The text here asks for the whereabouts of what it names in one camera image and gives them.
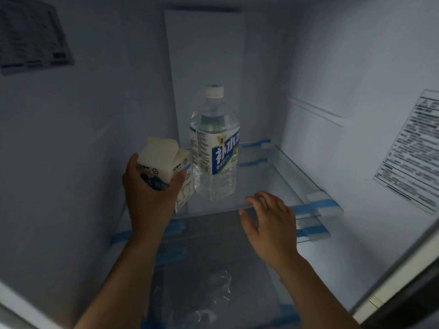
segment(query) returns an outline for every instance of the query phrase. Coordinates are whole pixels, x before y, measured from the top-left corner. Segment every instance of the bottle cap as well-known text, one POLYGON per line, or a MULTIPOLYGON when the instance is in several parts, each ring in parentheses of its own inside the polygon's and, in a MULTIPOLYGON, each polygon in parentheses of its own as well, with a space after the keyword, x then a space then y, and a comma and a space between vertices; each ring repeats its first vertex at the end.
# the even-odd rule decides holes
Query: bottle cap
POLYGON ((209 85, 206 87, 206 97, 210 99, 224 98, 224 87, 218 85, 209 85))

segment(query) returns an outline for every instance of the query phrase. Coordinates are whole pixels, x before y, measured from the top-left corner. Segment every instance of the white carton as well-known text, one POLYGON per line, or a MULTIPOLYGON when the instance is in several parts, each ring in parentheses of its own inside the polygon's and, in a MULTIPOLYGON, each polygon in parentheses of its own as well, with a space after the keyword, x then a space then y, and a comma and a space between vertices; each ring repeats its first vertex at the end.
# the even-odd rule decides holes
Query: white carton
POLYGON ((175 213, 194 193, 190 157, 190 152, 180 149, 174 139, 148 137, 146 147, 137 159, 142 178, 155 190, 165 190, 175 173, 186 170, 186 180, 175 201, 175 213))

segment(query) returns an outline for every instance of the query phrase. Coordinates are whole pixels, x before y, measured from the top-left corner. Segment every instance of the right hand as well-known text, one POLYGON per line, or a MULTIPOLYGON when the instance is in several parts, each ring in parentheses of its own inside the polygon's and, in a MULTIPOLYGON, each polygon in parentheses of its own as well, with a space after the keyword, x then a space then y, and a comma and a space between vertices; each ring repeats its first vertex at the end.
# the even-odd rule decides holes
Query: right hand
POLYGON ((256 254, 278 273, 301 258, 297 252, 296 217, 293 210, 270 193, 257 192, 245 198, 253 205, 259 226, 244 209, 239 209, 241 224, 256 254))

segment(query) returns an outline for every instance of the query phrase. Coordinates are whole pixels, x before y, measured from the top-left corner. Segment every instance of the clear plastic bottle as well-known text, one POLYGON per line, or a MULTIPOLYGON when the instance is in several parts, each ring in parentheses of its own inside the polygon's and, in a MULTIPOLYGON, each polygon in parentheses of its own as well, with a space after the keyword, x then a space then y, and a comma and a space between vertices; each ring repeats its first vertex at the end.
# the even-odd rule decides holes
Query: clear plastic bottle
POLYGON ((239 120, 223 102, 224 87, 208 86, 206 98, 190 120, 195 191, 220 201, 236 189, 239 120))

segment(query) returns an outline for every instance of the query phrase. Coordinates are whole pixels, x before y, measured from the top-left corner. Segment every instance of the blue and white label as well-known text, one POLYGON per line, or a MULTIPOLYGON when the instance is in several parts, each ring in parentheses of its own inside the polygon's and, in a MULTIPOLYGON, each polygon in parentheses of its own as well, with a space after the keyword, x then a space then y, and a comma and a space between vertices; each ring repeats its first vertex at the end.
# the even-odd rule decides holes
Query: blue and white label
POLYGON ((238 164, 239 127, 209 134, 190 127, 192 159, 206 173, 215 175, 238 164))

